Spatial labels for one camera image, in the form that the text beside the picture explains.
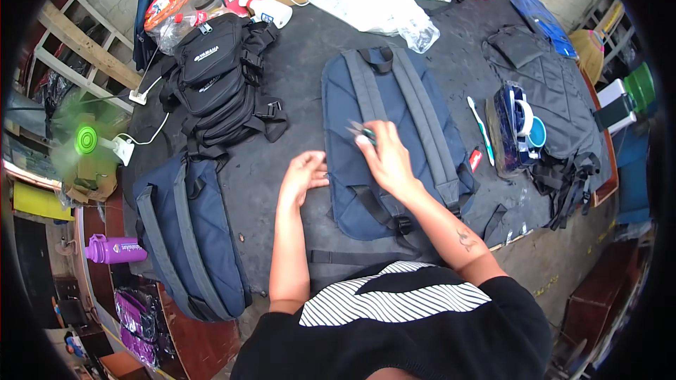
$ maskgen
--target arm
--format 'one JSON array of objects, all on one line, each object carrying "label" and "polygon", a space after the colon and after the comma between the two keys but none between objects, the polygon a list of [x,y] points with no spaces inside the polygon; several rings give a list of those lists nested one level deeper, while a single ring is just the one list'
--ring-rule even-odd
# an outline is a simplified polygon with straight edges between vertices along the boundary
[{"label": "arm", "polygon": [[486,244],[465,224],[430,196],[413,176],[408,150],[392,122],[365,124],[376,134],[377,149],[363,136],[357,145],[378,184],[406,206],[427,233],[444,261],[473,285],[507,274]]},{"label": "arm", "polygon": [[275,242],[270,266],[270,311],[293,314],[309,300],[309,272],[300,207],[310,188],[328,185],[325,153],[304,152],[294,158],[282,181],[275,215]]}]

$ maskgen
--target black shirt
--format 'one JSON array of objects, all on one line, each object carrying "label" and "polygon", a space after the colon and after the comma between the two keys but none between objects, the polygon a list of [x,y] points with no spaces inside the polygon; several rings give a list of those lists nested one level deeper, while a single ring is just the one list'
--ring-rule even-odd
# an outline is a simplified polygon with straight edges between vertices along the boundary
[{"label": "black shirt", "polygon": [[329,285],[294,315],[265,314],[231,378],[365,379],[385,367],[424,380],[543,377],[547,319],[511,277],[475,287],[426,263],[380,268]]}]

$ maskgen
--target arm tattoo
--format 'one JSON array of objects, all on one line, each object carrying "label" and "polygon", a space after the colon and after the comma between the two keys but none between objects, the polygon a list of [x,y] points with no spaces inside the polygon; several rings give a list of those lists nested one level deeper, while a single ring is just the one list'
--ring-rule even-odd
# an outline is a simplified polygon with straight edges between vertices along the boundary
[{"label": "arm tattoo", "polygon": [[462,231],[458,230],[458,240],[460,241],[461,245],[465,247],[465,250],[469,252],[474,245],[477,244],[477,241],[474,239],[469,238],[469,231],[467,228],[464,228]]}]

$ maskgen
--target striped fabric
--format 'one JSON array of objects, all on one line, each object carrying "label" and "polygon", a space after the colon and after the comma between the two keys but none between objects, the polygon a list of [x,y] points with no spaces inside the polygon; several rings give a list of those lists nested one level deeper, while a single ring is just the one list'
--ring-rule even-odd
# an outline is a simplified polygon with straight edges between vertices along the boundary
[{"label": "striped fabric", "polygon": [[303,306],[299,324],[305,327],[341,326],[359,318],[385,323],[404,323],[444,311],[468,312],[490,301],[470,283],[432,285],[407,292],[371,291],[355,295],[361,286],[387,273],[405,273],[434,266],[397,261],[374,276],[329,285]]}]

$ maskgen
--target hand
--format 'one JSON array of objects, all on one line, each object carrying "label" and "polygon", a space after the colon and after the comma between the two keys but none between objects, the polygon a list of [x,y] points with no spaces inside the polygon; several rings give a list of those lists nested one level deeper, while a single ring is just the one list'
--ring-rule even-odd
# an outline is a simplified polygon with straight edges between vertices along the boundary
[{"label": "hand", "polygon": [[401,144],[397,127],[383,121],[366,122],[364,126],[376,134],[377,146],[374,148],[363,135],[357,137],[357,146],[364,153],[376,182],[401,201],[422,183],[413,176],[408,150]]},{"label": "hand", "polygon": [[328,185],[325,158],[323,151],[306,151],[292,159],[279,190],[278,207],[300,207],[308,190]]}]

